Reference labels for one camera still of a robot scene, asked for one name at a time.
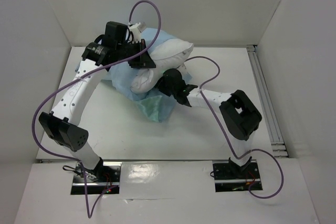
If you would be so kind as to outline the light blue pillowcase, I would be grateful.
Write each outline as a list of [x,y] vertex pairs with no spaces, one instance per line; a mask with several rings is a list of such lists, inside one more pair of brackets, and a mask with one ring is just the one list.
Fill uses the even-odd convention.
[[[142,94],[133,93],[130,86],[139,70],[156,67],[154,61],[150,57],[150,53],[158,45],[176,37],[162,30],[147,28],[143,32],[134,32],[132,38],[137,38],[138,40],[120,44],[117,46],[117,49],[122,49],[125,46],[128,46],[130,47],[131,55],[135,55],[144,48],[146,48],[147,51],[129,62],[120,63],[111,67],[104,79],[110,80],[112,86],[118,92],[135,102],[137,107],[149,120],[162,122],[170,116],[171,111],[175,107],[176,101],[174,98],[166,96],[155,86],[150,91]],[[187,73],[187,75],[182,76],[182,78],[184,81],[190,81],[191,76]]]

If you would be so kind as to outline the white pillow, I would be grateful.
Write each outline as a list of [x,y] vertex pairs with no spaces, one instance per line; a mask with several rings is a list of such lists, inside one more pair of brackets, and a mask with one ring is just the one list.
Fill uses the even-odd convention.
[[150,53],[156,67],[139,70],[131,83],[131,91],[135,94],[150,91],[163,77],[163,73],[169,69],[177,69],[182,76],[187,75],[184,62],[190,56],[193,48],[193,43],[178,38],[169,39],[158,45]]

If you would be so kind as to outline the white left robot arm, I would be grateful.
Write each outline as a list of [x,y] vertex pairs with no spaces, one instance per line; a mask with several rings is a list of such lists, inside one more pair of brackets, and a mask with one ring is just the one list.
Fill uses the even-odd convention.
[[145,24],[107,22],[104,34],[89,43],[77,73],[60,101],[38,120],[48,137],[69,151],[80,162],[79,174],[96,182],[110,171],[88,143],[89,133],[80,128],[83,111],[99,82],[112,66],[130,62],[131,66],[155,67],[149,46],[141,37]]

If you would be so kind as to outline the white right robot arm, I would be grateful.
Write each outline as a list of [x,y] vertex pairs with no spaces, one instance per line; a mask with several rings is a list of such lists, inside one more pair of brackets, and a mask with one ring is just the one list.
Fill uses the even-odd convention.
[[181,73],[169,69],[155,85],[162,93],[173,96],[181,105],[209,109],[222,130],[232,154],[229,172],[235,178],[247,172],[251,161],[251,144],[262,116],[242,90],[222,93],[187,84]]

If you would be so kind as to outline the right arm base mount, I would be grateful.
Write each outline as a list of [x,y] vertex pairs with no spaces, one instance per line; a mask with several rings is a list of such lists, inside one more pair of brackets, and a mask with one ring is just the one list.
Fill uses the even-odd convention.
[[252,160],[242,171],[233,171],[234,164],[229,160],[213,161],[210,176],[214,179],[217,193],[248,191],[262,191],[263,185],[256,160]]

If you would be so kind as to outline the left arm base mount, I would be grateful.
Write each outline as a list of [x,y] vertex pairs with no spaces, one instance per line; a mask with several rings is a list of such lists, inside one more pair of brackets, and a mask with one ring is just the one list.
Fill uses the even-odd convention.
[[[104,190],[105,194],[114,195],[120,192],[120,177],[121,177],[121,163],[104,162],[104,170],[99,178],[95,178],[87,173],[87,193],[88,195],[99,195]],[[64,165],[64,171],[73,174],[71,184],[71,195],[84,195],[85,184],[83,173],[80,170],[79,164],[75,167]]]

